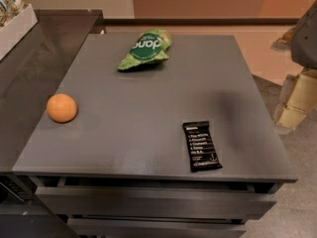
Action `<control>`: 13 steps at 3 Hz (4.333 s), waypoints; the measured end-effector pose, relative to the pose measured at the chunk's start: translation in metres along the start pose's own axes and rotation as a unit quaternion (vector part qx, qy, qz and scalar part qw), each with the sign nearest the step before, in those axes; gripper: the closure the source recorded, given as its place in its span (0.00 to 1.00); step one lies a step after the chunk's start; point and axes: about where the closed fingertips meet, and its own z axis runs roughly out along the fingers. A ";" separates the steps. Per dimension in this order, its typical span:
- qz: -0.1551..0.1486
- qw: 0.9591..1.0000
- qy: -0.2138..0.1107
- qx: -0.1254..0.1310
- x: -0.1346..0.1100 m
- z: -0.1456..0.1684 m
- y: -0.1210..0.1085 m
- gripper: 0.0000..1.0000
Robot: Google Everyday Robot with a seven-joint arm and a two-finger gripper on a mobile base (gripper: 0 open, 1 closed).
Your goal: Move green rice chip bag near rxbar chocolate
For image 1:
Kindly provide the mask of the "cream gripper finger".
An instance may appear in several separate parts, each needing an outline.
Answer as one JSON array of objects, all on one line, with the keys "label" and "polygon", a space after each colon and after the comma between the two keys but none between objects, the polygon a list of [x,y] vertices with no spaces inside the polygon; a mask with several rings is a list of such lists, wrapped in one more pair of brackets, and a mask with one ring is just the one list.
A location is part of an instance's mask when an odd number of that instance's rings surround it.
[{"label": "cream gripper finger", "polygon": [[296,76],[286,77],[273,121],[279,127],[294,129],[316,107],[317,70],[305,67]]}]

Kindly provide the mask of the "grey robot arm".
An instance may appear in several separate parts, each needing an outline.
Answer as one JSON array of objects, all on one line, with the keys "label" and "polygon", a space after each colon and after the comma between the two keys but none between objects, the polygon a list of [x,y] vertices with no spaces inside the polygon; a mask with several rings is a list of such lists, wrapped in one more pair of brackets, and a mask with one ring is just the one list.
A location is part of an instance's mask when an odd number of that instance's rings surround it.
[{"label": "grey robot arm", "polygon": [[273,114],[277,126],[294,129],[317,107],[317,1],[274,45],[289,48],[291,59],[303,67],[284,80]]}]

